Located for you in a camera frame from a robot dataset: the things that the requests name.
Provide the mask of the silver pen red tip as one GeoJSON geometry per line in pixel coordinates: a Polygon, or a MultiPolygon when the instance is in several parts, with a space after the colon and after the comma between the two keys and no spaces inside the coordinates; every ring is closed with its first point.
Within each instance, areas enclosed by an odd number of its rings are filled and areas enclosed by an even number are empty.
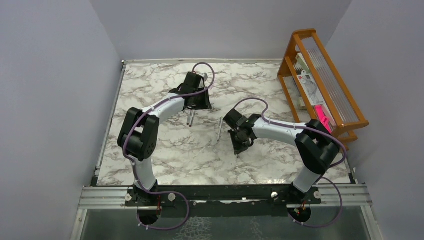
{"type": "Polygon", "coordinates": [[[195,113],[196,113],[195,110],[191,110],[190,117],[189,117],[189,124],[188,124],[190,128],[193,126],[195,113]]]}

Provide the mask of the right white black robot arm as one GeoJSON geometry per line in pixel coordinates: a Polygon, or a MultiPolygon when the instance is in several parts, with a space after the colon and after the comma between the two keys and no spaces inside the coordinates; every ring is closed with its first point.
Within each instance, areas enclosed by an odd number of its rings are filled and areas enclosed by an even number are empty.
{"type": "Polygon", "coordinates": [[[246,117],[231,109],[223,122],[230,128],[228,132],[235,155],[248,150],[257,139],[278,141],[297,148],[303,167],[290,185],[290,191],[295,196],[304,196],[326,173],[341,150],[336,139],[316,119],[289,124],[266,120],[259,114],[246,117]]]}

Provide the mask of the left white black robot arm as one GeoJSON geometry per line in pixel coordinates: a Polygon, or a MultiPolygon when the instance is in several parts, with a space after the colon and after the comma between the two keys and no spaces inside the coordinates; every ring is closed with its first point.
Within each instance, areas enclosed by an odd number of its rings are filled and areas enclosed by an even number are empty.
{"type": "Polygon", "coordinates": [[[160,125],[184,110],[212,108],[206,73],[188,72],[184,82],[168,92],[165,98],[149,107],[130,108],[125,116],[117,144],[134,169],[134,185],[150,192],[157,183],[151,156],[157,147],[160,125]]]}

